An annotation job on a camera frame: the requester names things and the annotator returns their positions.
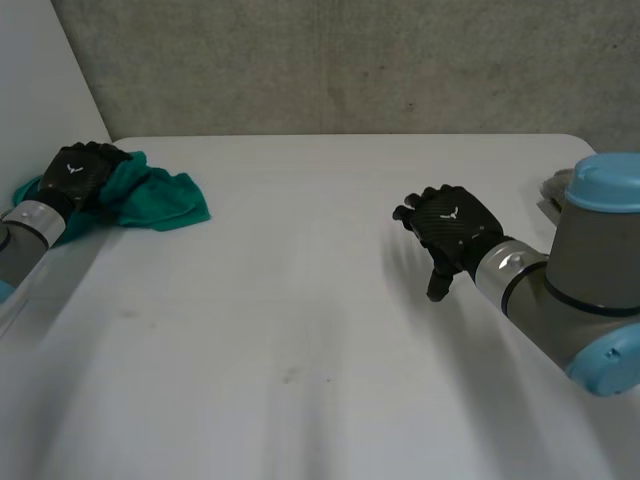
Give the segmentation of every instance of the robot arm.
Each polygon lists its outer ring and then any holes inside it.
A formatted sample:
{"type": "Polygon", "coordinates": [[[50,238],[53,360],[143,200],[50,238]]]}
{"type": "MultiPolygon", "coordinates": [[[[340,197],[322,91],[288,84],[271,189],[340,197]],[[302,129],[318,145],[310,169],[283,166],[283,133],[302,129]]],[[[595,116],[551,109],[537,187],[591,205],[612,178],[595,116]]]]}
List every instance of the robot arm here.
{"type": "Polygon", "coordinates": [[[98,194],[130,155],[112,145],[64,147],[40,180],[38,193],[0,221],[0,303],[60,238],[74,211],[99,207],[98,194]]]}
{"type": "MultiPolygon", "coordinates": [[[[412,208],[398,207],[394,218],[429,249],[434,270],[444,256],[457,271],[468,271],[589,392],[608,396],[640,383],[640,155],[594,155],[577,165],[548,257],[503,236],[497,220],[461,187],[419,198],[407,197],[412,208]],[[457,218],[442,213],[456,208],[457,218]]],[[[436,301],[443,296],[429,294],[436,301]]]]}

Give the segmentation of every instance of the green towel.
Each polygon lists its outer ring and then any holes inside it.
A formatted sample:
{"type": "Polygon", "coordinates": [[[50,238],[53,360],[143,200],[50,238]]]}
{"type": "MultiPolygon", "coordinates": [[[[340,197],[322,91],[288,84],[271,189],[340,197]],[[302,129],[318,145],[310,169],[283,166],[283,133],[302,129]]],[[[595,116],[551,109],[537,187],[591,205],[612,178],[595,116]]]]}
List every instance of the green towel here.
{"type": "MultiPolygon", "coordinates": [[[[100,191],[105,210],[74,212],[56,245],[75,240],[99,223],[164,232],[211,218],[202,192],[189,175],[172,177],[162,168],[149,167],[144,152],[131,155],[133,158],[122,162],[100,191]]],[[[39,183],[37,177],[16,190],[13,204],[33,198],[39,183]]]]}

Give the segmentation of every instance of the blue cap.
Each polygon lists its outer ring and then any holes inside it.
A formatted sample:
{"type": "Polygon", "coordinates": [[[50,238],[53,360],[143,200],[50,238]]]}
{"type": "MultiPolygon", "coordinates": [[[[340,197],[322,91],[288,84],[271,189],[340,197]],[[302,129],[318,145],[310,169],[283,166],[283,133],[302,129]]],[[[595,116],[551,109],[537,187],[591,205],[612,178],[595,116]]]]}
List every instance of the blue cap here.
{"type": "Polygon", "coordinates": [[[640,153],[599,153],[580,160],[566,198],[585,210],[640,213],[640,153]]]}
{"type": "Polygon", "coordinates": [[[15,291],[11,285],[0,280],[0,303],[4,302],[15,291]]]}
{"type": "Polygon", "coordinates": [[[618,328],[590,343],[565,373],[601,397],[635,387],[640,383],[640,323],[618,328]]]}

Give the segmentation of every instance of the gray wall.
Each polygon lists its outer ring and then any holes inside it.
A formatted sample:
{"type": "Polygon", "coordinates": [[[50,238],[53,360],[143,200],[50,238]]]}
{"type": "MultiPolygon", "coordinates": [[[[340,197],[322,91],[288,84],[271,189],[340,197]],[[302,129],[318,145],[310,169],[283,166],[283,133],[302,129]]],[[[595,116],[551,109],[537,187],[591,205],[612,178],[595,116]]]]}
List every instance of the gray wall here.
{"type": "Polygon", "coordinates": [[[115,139],[564,132],[640,149],[637,0],[53,0],[115,139]]]}

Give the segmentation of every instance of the table surface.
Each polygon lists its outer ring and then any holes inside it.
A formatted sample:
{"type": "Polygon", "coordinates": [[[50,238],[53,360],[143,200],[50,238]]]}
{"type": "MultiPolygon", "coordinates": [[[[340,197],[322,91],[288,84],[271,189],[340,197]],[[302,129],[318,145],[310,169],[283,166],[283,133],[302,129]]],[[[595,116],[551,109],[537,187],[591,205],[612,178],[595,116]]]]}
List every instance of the table surface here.
{"type": "Polygon", "coordinates": [[[391,219],[460,184],[548,251],[537,186],[592,153],[582,140],[118,146],[188,172],[213,219],[112,229],[72,295],[60,278],[27,303],[0,342],[3,478],[637,477],[638,395],[589,397],[464,275],[429,303],[429,257],[391,219]]]}

